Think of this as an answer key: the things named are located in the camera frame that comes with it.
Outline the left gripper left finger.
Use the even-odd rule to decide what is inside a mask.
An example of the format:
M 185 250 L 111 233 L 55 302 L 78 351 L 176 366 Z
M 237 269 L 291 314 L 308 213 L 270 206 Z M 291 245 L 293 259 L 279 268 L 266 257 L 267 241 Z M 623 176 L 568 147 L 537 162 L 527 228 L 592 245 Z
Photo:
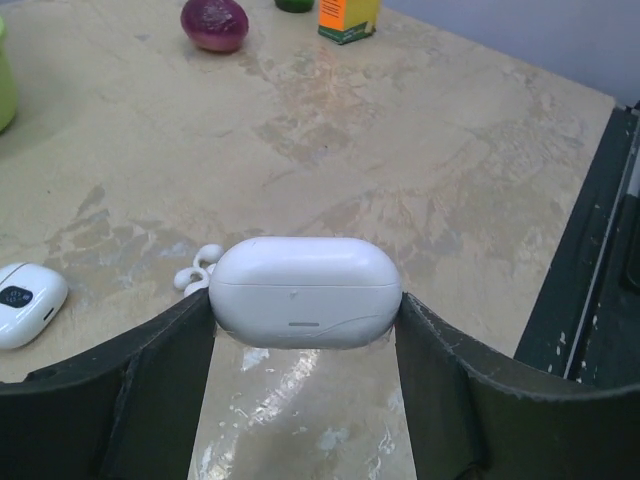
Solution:
M 4 479 L 184 479 L 214 347 L 204 290 L 1 386 Z

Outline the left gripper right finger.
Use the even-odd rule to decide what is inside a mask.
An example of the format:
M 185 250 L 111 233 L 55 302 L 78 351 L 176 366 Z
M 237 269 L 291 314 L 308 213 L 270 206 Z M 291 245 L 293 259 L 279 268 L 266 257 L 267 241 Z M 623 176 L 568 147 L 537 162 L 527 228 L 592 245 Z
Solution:
M 396 355 L 420 479 L 636 479 L 639 388 L 507 357 L 402 297 Z

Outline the white gold-rimmed charging case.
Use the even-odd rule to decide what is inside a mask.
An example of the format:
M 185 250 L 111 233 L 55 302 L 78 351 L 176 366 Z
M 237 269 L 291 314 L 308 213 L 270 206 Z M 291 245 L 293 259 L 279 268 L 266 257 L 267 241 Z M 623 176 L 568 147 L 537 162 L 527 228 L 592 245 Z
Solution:
M 68 291 L 66 280 L 42 265 L 2 267 L 1 349 L 17 349 L 34 340 L 63 306 Z

